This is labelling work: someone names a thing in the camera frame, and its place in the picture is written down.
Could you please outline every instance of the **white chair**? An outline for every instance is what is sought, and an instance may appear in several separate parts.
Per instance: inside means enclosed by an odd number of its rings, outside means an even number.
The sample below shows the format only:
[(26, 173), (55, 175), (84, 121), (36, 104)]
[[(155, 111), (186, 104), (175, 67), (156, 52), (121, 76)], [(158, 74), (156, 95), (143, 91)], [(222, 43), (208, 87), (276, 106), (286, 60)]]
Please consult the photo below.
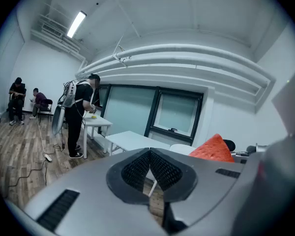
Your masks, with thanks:
[[(183, 154), (183, 155), (189, 155), (195, 149), (196, 149), (195, 147), (191, 147), (191, 146), (185, 145), (185, 144), (174, 144), (174, 145), (171, 145), (171, 147), (169, 148), (170, 151), (176, 152), (179, 154)], [(152, 195), (156, 185), (157, 185), (157, 181), (155, 180), (153, 187), (148, 194), (149, 197)]]
[(191, 147), (185, 144), (174, 144), (174, 145), (171, 145), (169, 150), (179, 154), (189, 155), (195, 149), (196, 149), (195, 147)]

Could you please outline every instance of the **maroon shirt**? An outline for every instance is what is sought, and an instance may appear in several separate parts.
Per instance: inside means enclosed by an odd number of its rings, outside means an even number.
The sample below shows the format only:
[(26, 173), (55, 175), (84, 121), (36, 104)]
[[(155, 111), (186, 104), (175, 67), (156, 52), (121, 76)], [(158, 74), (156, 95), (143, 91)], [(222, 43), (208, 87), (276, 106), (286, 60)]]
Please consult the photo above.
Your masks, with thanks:
[(36, 95), (35, 103), (36, 103), (36, 104), (40, 104), (40, 105), (42, 105), (42, 101), (43, 101), (44, 99), (47, 99), (46, 96), (45, 96), (43, 93), (39, 92), (39, 93)]

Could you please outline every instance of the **wooden floor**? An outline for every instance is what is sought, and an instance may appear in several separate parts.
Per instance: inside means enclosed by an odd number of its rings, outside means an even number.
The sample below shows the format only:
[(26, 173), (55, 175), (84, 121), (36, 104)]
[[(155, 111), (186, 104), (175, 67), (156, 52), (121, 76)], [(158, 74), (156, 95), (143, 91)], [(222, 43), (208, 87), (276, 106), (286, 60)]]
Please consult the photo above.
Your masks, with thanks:
[[(15, 185), (18, 177), (27, 176), (31, 169), (42, 168), (44, 162), (37, 120), (30, 120), (29, 116), (25, 114), (25, 125), (17, 122), (10, 126), (8, 115), (4, 113), (0, 123), (0, 191), (21, 209), (33, 195), (45, 187), (44, 166), (41, 171), (32, 171), (28, 178), (21, 178), (16, 187), (7, 188), (9, 185)], [(45, 116), (42, 117), (40, 131), (46, 153), (54, 152), (54, 145), (62, 145), (61, 135), (55, 137), (51, 133), (50, 119), (47, 120)], [(47, 185), (80, 164), (108, 156), (108, 153), (104, 154), (103, 149), (88, 137), (87, 159), (70, 159), (67, 149), (68, 130), (63, 128), (62, 134), (65, 149), (62, 152), (56, 149), (56, 153), (50, 155), (52, 162), (47, 165)], [(78, 143), (83, 144), (83, 130)], [(146, 179), (145, 194), (149, 193), (152, 184), (151, 180)], [(150, 212), (159, 224), (162, 222), (163, 206), (163, 192), (157, 186), (150, 198)]]

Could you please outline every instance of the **ceiling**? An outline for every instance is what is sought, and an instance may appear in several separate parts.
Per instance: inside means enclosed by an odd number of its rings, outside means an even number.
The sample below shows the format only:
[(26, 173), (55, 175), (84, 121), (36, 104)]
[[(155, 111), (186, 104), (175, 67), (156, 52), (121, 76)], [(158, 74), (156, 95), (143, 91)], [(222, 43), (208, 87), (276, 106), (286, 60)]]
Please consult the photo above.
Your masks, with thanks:
[(87, 17), (74, 39), (93, 56), (115, 45), (123, 34), (123, 39), (128, 39), (179, 30), (209, 32), (250, 48), (258, 46), (254, 41), (260, 41), (267, 29), (267, 25), (258, 31), (254, 29), (256, 20), (265, 10), (263, 1), (51, 0), (51, 7), (56, 10), (50, 9), (47, 17), (68, 29), (78, 12), (85, 12)]

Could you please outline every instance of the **cord on floor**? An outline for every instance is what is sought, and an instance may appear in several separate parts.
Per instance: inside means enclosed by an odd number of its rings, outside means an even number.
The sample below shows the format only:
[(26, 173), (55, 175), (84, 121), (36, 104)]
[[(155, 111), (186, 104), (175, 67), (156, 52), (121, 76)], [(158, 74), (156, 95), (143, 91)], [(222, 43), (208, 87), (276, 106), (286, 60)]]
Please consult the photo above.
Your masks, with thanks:
[[(44, 148), (44, 144), (43, 144), (43, 138), (42, 138), (42, 136), (41, 136), (41, 132), (40, 132), (39, 122), (38, 122), (38, 129), (39, 129), (39, 134), (40, 134), (40, 139), (41, 139), (41, 145), (42, 145), (42, 147), (43, 147), (43, 151), (44, 151), (44, 152), (43, 152), (43, 157), (45, 158), (45, 160), (44, 160), (44, 162), (43, 162), (43, 165), (41, 166), (40, 169), (31, 169), (31, 170), (29, 171), (29, 174), (28, 174), (27, 177), (19, 177), (18, 180), (16, 181), (16, 184), (15, 184), (15, 185), (9, 185), (9, 186), (7, 187), (7, 194), (6, 194), (6, 196), (5, 196), (4, 198), (7, 198), (7, 197), (8, 197), (8, 195), (9, 195), (9, 188), (10, 188), (10, 187), (16, 187), (16, 186), (18, 185), (18, 183), (19, 183), (19, 180), (20, 180), (21, 178), (28, 178), (28, 177), (30, 176), (30, 174), (31, 174), (32, 171), (41, 171), (41, 170), (43, 169), (43, 167), (44, 167), (44, 164), (45, 164), (45, 168), (46, 168), (46, 171), (45, 171), (45, 186), (47, 186), (47, 163), (48, 163), (48, 160), (46, 159), (45, 154), (46, 154), (46, 155), (52, 155), (52, 154), (55, 154), (55, 153), (56, 153), (56, 149), (57, 149), (57, 148), (60, 150), (60, 152), (62, 152), (63, 149), (61, 149), (61, 147), (59, 146), (59, 144), (56, 144), (56, 145), (53, 146), (53, 148), (54, 148), (54, 152), (53, 152), (53, 153), (46, 153), (45, 148)], [(63, 144), (62, 130), (61, 130), (61, 142), (62, 142), (62, 144)]]

